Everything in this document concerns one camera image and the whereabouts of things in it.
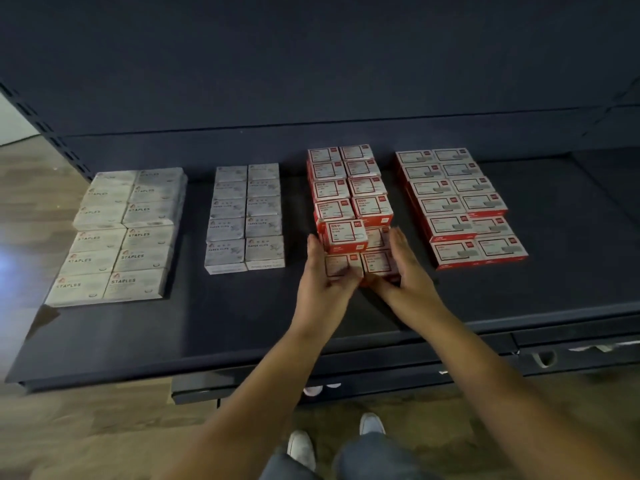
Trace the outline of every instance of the stack of boxes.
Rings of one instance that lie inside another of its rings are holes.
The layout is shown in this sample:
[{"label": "stack of boxes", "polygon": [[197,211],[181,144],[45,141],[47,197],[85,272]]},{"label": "stack of boxes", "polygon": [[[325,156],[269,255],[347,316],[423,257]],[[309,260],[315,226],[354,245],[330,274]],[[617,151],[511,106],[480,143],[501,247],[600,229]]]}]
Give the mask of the stack of boxes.
[{"label": "stack of boxes", "polygon": [[223,274],[284,266],[278,164],[216,168],[205,269]]},{"label": "stack of boxes", "polygon": [[397,152],[395,164],[437,269],[528,256],[507,206],[466,148]]},{"label": "stack of boxes", "polygon": [[309,150],[307,178],[327,277],[339,279],[349,267],[397,277],[388,241],[394,213],[371,147]]},{"label": "stack of boxes", "polygon": [[182,168],[98,173],[45,304],[162,298],[186,183]]}]

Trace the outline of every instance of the white sneaker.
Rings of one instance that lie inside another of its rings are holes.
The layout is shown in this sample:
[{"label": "white sneaker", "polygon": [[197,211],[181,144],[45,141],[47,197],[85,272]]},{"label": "white sneaker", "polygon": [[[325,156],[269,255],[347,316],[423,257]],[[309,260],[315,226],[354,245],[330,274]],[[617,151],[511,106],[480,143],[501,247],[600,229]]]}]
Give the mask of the white sneaker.
[{"label": "white sneaker", "polygon": [[360,418],[360,435],[366,435],[367,433],[387,434],[385,427],[382,425],[382,421],[373,413],[364,413],[362,418]]},{"label": "white sneaker", "polygon": [[316,454],[306,431],[298,429],[291,434],[287,454],[312,472],[316,471]]},{"label": "white sneaker", "polygon": [[302,392],[304,392],[305,395],[308,395],[309,397],[313,397],[322,392],[322,386],[305,387],[304,389],[302,389]]}]

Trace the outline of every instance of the left hand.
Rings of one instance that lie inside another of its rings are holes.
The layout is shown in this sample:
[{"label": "left hand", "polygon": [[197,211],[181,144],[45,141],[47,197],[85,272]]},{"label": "left hand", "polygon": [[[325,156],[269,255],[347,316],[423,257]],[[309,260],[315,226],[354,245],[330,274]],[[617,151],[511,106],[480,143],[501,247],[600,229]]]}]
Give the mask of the left hand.
[{"label": "left hand", "polygon": [[298,287],[296,313],[289,330],[324,346],[338,328],[347,311],[349,298],[362,276],[349,268],[339,280],[330,283],[324,267],[324,249],[318,238],[307,238],[307,263]]}]

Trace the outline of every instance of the wooden floor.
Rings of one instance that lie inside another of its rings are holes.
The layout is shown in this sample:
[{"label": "wooden floor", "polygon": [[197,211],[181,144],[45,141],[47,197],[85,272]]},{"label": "wooden floor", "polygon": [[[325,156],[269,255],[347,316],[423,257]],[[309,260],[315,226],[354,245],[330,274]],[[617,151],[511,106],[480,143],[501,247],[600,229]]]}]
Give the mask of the wooden floor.
[{"label": "wooden floor", "polygon": [[[0,147],[0,373],[8,370],[73,239],[86,188],[41,137]],[[640,472],[640,367],[533,379],[562,410]],[[0,480],[143,480],[171,460],[212,413],[174,406],[169,379],[24,396],[0,387]],[[519,476],[453,386],[295,412],[316,444],[319,473],[357,433],[364,411],[446,478]]]}]

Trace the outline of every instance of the white wall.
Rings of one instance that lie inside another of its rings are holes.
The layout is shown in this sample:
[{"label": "white wall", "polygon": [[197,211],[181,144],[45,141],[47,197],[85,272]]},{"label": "white wall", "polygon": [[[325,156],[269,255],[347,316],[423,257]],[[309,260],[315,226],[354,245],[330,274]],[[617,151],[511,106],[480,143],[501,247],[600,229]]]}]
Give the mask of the white wall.
[{"label": "white wall", "polygon": [[0,94],[0,145],[37,134],[36,128]]}]

